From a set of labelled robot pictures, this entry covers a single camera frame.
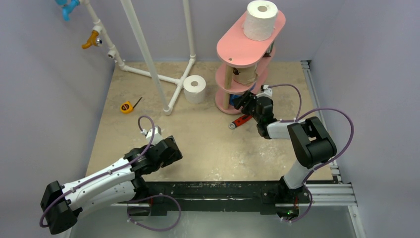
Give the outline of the brown paper roll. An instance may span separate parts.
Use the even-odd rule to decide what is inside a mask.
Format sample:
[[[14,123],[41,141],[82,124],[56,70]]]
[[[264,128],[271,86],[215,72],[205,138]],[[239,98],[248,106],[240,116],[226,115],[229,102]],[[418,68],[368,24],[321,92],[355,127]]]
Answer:
[[[257,78],[256,65],[246,68],[233,68],[233,80],[241,85],[251,86]]]

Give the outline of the green paper roll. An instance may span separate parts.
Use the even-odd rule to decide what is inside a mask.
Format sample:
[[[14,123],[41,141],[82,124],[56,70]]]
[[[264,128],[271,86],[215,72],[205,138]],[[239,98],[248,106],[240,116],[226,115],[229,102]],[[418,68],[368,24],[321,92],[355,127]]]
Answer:
[[[273,48],[274,48],[274,43],[272,43],[272,44],[269,46],[269,48],[267,49],[267,51],[266,51],[266,53],[265,53],[264,57],[271,57],[271,53],[272,53]]]

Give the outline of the white paper towel roll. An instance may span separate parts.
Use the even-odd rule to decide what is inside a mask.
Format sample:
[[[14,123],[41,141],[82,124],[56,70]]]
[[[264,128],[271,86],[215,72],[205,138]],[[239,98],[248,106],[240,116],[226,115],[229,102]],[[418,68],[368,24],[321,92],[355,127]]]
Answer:
[[[268,39],[275,26],[278,8],[268,0],[254,0],[247,5],[245,21],[242,25],[244,35],[254,41]]]

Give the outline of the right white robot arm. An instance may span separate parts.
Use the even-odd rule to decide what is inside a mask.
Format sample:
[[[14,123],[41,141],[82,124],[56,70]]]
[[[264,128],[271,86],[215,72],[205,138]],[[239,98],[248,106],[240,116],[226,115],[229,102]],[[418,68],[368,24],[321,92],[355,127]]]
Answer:
[[[278,195],[285,202],[297,196],[297,189],[303,187],[306,176],[314,166],[327,162],[337,153],[335,143],[318,117],[310,117],[304,121],[295,119],[292,122],[277,120],[273,113],[270,88],[263,89],[258,94],[246,91],[232,102],[236,110],[252,116],[261,137],[290,139],[297,161],[280,179]]]

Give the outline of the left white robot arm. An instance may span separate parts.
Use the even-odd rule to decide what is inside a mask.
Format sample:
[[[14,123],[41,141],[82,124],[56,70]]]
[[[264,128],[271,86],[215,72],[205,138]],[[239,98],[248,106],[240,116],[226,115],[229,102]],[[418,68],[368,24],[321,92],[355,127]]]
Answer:
[[[182,153],[173,136],[157,143],[133,148],[110,166],[74,182],[47,185],[40,207],[39,225],[52,235],[74,226],[79,218],[114,203],[162,202],[164,192],[149,188],[144,175],[180,159]]]

